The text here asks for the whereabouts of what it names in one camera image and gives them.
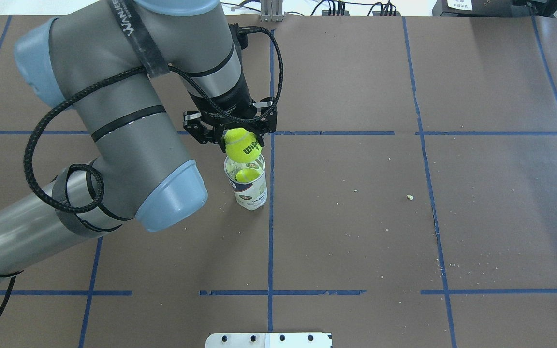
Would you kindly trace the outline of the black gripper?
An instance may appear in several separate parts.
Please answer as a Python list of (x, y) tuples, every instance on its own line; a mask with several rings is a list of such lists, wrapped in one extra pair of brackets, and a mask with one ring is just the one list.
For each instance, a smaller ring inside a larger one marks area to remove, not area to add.
[(244, 128), (255, 135), (263, 148), (265, 135), (276, 132), (278, 97), (254, 101), (243, 76), (234, 88), (218, 97), (210, 97), (187, 73), (183, 74), (183, 81), (197, 106), (195, 111), (184, 112), (183, 128), (199, 143), (218, 145), (226, 153), (226, 131)]

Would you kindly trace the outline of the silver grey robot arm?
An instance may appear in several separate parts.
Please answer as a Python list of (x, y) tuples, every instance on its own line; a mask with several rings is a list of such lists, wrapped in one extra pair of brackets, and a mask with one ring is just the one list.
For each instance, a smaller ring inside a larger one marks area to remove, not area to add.
[[(220, 143), (243, 127), (256, 144), (276, 130), (277, 97), (254, 101), (242, 68), (246, 35), (218, 0), (102, 0), (53, 18), (14, 46), (18, 71), (51, 110), (23, 156), (32, 194), (0, 211), (0, 283), (26, 267), (135, 219), (162, 231), (194, 214), (207, 189), (151, 79), (180, 75), (197, 110), (184, 127)], [(87, 164), (40, 187), (33, 152), (48, 123), (74, 109), (97, 146)]]

